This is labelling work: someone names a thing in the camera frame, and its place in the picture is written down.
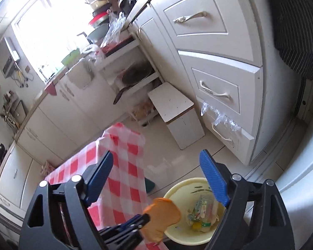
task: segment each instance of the small white bench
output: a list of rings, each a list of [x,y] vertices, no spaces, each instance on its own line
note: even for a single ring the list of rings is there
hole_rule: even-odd
[[[194,103],[170,83],[165,82],[149,92],[149,98],[180,149],[185,149],[205,135]]]

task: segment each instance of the pink cloth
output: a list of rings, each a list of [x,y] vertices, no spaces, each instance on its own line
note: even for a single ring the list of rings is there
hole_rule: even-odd
[[[124,223],[136,214],[142,214],[148,205],[143,165],[144,144],[145,138],[140,133],[117,123],[45,179],[50,184],[66,182],[73,175],[81,175],[109,150],[114,156],[114,166],[99,199],[88,211],[98,230]],[[163,243],[156,246],[149,242],[142,242],[136,249],[168,250]]]

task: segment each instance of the black striped fabric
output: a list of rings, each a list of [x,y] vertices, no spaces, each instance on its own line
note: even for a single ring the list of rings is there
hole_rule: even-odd
[[[313,4],[309,0],[270,0],[274,42],[283,61],[313,79]]]

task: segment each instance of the frying pan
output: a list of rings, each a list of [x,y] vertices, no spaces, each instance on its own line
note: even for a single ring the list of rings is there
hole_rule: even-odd
[[[135,65],[129,68],[122,77],[122,82],[126,85],[126,87],[121,89],[116,95],[114,104],[119,101],[125,91],[129,90],[131,87],[148,77],[152,71],[153,69],[150,64]]]

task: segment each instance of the window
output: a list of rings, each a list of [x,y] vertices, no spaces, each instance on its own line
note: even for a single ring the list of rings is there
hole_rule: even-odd
[[[92,12],[85,0],[36,0],[15,22],[26,56],[44,82],[63,68],[65,56],[88,44],[77,34],[94,30],[88,25]]]

